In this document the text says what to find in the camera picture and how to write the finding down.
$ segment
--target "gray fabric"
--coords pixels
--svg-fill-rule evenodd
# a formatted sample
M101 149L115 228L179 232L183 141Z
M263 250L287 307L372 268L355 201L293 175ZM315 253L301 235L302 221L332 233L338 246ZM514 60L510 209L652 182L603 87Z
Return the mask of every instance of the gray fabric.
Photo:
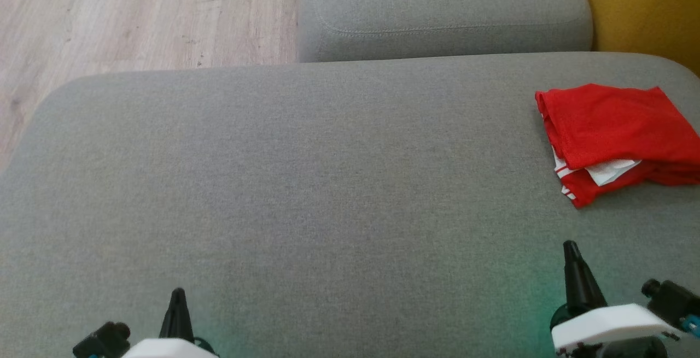
M587 0L300 0L302 62L587 51Z
M643 303L650 277L700 291L700 188L645 184L581 211L559 193L533 97L588 82L658 85L700 128L700 80L632 54L61 87L0 178L2 356L68 356L106 320L155 336L176 286L222 357L552 356L565 239L611 304Z

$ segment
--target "red cloth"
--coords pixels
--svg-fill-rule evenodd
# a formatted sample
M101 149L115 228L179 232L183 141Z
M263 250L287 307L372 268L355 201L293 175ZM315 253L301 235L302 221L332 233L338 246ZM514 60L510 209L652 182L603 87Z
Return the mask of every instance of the red cloth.
M562 184L577 208L595 197L646 179L700 184L700 137L658 87L618 89L588 84L535 94L555 154L570 169ZM642 162L598 186L586 168L613 159Z

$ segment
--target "folded clothing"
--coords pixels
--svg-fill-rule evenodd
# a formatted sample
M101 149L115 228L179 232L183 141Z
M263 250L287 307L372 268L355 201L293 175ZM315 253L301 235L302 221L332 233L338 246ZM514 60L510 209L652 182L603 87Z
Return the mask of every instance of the folded clothing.
M535 94L562 193L582 208L646 179L700 184L700 137L658 87L588 84Z

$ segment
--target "folded red garment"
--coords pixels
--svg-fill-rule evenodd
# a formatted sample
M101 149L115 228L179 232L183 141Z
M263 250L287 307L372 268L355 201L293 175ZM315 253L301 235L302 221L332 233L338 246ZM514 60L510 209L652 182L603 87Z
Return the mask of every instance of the folded red garment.
M567 166L558 174L577 208L646 179L700 184L700 137L658 87L588 84L537 92L535 99L555 155ZM642 162L603 186L581 169L617 159Z

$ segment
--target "white plastic part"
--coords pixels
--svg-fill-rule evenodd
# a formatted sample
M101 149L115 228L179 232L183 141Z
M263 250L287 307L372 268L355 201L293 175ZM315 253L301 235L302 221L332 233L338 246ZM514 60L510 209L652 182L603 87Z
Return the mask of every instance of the white plastic part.
M683 332L635 303L598 308L552 328L557 353L570 354L578 343L597 345L645 336L671 333L680 338Z
M143 339L122 358L217 358L183 339Z

